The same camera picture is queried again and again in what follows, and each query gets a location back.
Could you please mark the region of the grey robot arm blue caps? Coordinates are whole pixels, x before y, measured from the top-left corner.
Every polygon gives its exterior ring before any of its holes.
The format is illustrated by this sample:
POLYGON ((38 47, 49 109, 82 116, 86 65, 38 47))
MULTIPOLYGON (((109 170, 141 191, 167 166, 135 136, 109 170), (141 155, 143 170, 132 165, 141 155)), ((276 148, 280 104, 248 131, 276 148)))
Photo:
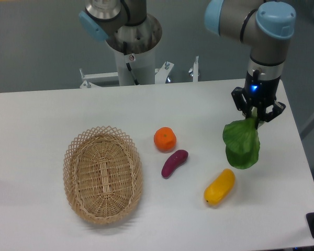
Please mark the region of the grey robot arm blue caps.
MULTIPOLYGON (((156 71, 154 62, 162 27, 148 14, 146 1, 86 1, 78 17, 91 37, 113 50, 120 85, 165 83, 171 66, 156 71)), ((256 127, 285 109, 276 91, 295 21, 294 8, 277 1, 211 1, 205 10, 207 30, 251 47, 244 87, 231 95, 256 127)))

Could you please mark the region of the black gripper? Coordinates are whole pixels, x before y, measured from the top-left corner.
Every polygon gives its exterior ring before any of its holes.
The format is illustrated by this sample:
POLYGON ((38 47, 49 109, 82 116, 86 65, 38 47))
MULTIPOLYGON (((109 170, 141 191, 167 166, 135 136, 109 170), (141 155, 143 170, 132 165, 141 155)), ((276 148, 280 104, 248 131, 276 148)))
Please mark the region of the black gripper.
POLYGON ((257 107, 256 129, 265 122, 270 122, 283 113, 286 105, 276 101, 276 92, 280 77, 268 81, 258 79, 255 81, 253 76, 246 74, 243 88, 236 87, 231 96, 236 108, 242 112, 245 117, 252 115, 252 108, 257 107), (272 111, 266 112, 266 108, 272 105, 272 111))

